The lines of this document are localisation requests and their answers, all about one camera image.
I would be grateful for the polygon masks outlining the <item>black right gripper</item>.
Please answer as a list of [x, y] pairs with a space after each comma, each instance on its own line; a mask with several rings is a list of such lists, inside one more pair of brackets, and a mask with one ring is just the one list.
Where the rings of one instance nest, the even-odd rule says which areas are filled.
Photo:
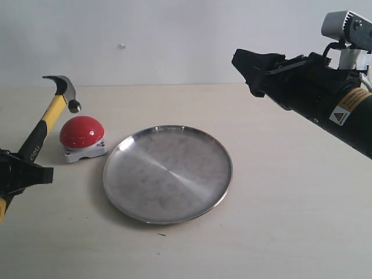
[[361, 86], [356, 70], [332, 69], [314, 52], [286, 59], [279, 53], [237, 49], [231, 63], [257, 98], [266, 93], [284, 109], [322, 128], [362, 127], [362, 104], [350, 108], [354, 90]]

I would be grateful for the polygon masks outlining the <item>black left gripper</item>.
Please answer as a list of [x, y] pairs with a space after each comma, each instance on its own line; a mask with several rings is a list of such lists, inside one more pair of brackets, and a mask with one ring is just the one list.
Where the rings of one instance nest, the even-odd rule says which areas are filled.
[[30, 165], [9, 150], [1, 149], [1, 195], [17, 195], [31, 185], [53, 182], [54, 168]]

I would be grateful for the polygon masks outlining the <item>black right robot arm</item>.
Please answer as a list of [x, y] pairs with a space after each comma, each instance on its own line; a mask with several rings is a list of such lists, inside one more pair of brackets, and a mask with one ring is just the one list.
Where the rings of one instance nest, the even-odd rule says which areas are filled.
[[237, 49], [232, 65], [253, 96], [268, 96], [371, 157], [371, 92], [357, 70], [336, 70], [320, 54], [286, 59], [279, 53]]

